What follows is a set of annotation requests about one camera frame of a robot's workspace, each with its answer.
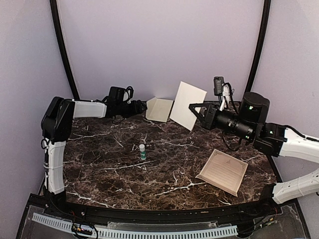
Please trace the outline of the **cream paper envelope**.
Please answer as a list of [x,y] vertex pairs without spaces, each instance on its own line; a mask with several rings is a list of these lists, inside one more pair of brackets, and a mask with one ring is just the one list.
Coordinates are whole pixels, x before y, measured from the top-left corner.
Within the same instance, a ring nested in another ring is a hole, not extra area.
[[156,97],[147,101],[146,119],[167,122],[173,100],[158,99]]

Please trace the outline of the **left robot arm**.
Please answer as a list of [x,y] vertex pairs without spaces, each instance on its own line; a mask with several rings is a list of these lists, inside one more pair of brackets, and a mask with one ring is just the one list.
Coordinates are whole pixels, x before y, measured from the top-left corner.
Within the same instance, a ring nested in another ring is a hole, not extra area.
[[66,143],[78,119],[123,119],[144,113],[147,103],[135,100],[134,89],[112,86],[101,100],[77,100],[54,97],[41,121],[44,150],[46,192],[50,195],[64,193],[63,164]]

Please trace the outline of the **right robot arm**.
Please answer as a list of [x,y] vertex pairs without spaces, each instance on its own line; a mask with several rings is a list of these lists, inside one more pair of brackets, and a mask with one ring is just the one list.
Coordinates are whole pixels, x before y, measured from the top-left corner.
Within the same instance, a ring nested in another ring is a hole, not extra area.
[[[246,92],[239,113],[219,110],[210,103],[190,104],[189,109],[199,119],[201,126],[218,128],[252,144],[259,152],[273,157],[294,157],[311,162],[319,161],[319,140],[305,135],[289,125],[267,123],[270,101],[263,96]],[[254,211],[265,216],[274,207],[291,199],[319,192],[319,171],[282,183],[264,186],[260,201]]]

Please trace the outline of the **cream letter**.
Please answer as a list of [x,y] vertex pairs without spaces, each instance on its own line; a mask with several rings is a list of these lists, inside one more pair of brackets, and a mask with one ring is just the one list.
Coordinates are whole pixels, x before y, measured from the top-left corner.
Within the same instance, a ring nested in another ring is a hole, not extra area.
[[203,103],[206,94],[207,91],[181,81],[169,118],[192,131],[197,118],[189,109],[189,105]]

